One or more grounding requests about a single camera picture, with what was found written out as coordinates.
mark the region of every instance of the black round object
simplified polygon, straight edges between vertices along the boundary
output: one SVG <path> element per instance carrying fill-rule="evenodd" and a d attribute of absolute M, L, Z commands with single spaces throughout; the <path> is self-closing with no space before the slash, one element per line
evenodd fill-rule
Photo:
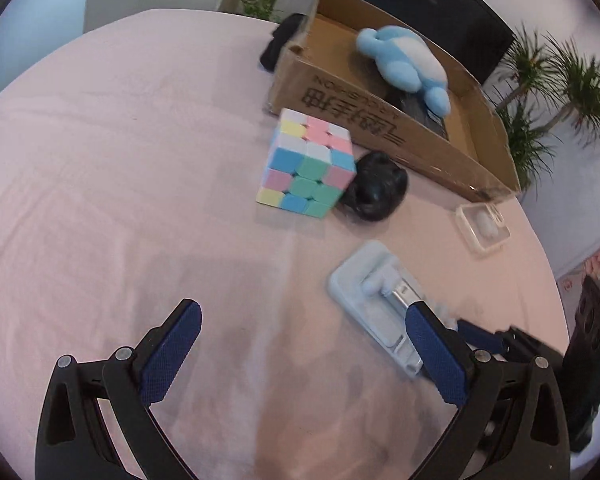
<path fill-rule="evenodd" d="M 356 162 L 358 174 L 340 202 L 359 218 L 379 222 L 400 205 L 407 193 L 407 172 L 383 152 L 369 152 Z"/>

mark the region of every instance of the table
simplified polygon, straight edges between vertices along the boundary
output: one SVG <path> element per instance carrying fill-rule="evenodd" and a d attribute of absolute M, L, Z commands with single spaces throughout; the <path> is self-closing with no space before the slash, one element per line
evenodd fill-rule
<path fill-rule="evenodd" d="M 0 450 L 23 480 L 56 359 L 135 345 L 181 298 L 202 306 L 202 333 L 152 410 L 201 480 L 408 478 L 454 409 L 326 293 L 328 274 L 373 238 L 455 316 L 567 347 L 515 199 L 500 207 L 510 242 L 483 260 L 452 219 L 463 199 L 414 173 L 375 225 L 256 204 L 276 123 L 257 60 L 273 28 L 150 10 L 60 48 L 0 94 Z"/>

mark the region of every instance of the cardboard box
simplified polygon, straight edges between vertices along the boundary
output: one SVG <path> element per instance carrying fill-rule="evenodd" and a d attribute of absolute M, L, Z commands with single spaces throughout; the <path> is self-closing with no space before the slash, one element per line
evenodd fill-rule
<path fill-rule="evenodd" d="M 362 28 L 385 25 L 407 27 L 363 0 L 317 0 L 280 55 L 269 110 L 286 107 L 339 124 L 356 144 L 383 150 L 472 202 L 520 192 L 500 118 L 478 82 L 436 44 L 424 38 L 449 81 L 448 140 L 378 97 L 390 86 L 375 62 L 356 51 L 356 37 Z"/>

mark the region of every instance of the blue plush toy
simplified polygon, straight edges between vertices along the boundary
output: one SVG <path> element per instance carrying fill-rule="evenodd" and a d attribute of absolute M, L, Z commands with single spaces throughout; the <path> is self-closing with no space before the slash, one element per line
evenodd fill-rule
<path fill-rule="evenodd" d="M 376 60 L 378 70 L 390 85 L 409 93 L 422 90 L 429 110 L 438 117 L 449 114 L 445 69 L 415 32 L 395 25 L 380 30 L 364 28 L 356 46 L 361 54 Z"/>

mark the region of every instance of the white plastic device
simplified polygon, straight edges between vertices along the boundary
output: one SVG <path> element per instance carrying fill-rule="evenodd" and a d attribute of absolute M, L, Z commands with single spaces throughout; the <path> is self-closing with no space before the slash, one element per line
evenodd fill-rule
<path fill-rule="evenodd" d="M 365 243 L 333 272 L 328 291 L 409 377 L 416 376 L 422 361 L 407 336 L 404 319 L 411 303 L 427 300 L 395 255 L 376 240 Z M 444 307 L 427 304 L 446 327 L 457 330 Z"/>
<path fill-rule="evenodd" d="M 492 203 L 464 204 L 456 209 L 456 223 L 477 254 L 489 254 L 509 240 L 511 232 Z"/>

